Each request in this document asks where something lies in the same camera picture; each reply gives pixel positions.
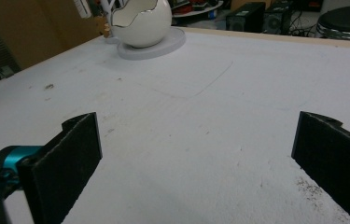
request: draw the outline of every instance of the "cardboard box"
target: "cardboard box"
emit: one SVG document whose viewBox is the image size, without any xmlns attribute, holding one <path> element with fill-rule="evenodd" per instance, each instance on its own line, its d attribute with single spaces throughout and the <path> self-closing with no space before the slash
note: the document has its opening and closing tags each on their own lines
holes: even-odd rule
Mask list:
<svg viewBox="0 0 350 224">
<path fill-rule="evenodd" d="M 73 0 L 0 0 L 0 38 L 21 69 L 89 41 L 99 33 Z"/>
<path fill-rule="evenodd" d="M 267 9 L 275 0 L 232 0 L 231 11 L 238 9 L 248 2 L 265 2 L 265 9 Z"/>
</svg>

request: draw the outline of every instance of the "round stool seat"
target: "round stool seat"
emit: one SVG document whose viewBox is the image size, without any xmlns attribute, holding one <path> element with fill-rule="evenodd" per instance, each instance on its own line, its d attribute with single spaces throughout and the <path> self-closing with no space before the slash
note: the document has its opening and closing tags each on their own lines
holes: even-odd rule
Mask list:
<svg viewBox="0 0 350 224">
<path fill-rule="evenodd" d="M 316 27 L 326 38 L 350 40 L 350 7 L 341 7 L 323 14 Z"/>
</svg>

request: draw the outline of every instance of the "white round base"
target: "white round base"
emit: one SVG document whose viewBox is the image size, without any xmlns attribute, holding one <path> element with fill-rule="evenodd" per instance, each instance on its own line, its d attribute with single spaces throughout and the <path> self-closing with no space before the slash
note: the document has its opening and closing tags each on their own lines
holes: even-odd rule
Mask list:
<svg viewBox="0 0 350 224">
<path fill-rule="evenodd" d="M 117 46 L 119 56 L 127 60 L 144 60 L 157 58 L 162 55 L 171 53 L 186 43 L 186 34 L 183 30 L 171 27 L 169 33 L 163 38 L 163 40 L 153 46 L 137 49 L 130 45 L 120 43 Z"/>
</svg>

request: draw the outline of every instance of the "shelf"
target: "shelf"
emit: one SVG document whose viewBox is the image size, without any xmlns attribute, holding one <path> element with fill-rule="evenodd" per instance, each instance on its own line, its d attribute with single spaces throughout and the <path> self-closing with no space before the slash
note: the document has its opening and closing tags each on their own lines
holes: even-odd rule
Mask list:
<svg viewBox="0 0 350 224">
<path fill-rule="evenodd" d="M 223 1 L 218 1 L 218 4 L 215 5 L 214 7 L 207 7 L 205 10 L 203 11 L 191 11 L 189 13 L 185 13 L 185 14 L 174 14 L 173 18 L 183 18 L 183 17 L 189 17 L 189 16 L 195 16 L 195 15 L 200 15 L 212 10 L 215 10 L 218 7 L 221 7 L 223 5 Z"/>
</svg>

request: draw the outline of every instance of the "white table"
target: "white table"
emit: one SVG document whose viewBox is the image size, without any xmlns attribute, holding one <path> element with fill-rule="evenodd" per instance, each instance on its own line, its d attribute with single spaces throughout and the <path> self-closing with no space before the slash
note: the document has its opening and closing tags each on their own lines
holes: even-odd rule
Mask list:
<svg viewBox="0 0 350 224">
<path fill-rule="evenodd" d="M 104 157 L 64 223 L 350 223 L 290 158 L 300 111 L 350 131 L 350 42 L 186 34 L 144 61 L 99 37 L 0 81 L 0 149 L 97 112 Z M 6 206 L 32 223 L 23 192 Z"/>
</svg>

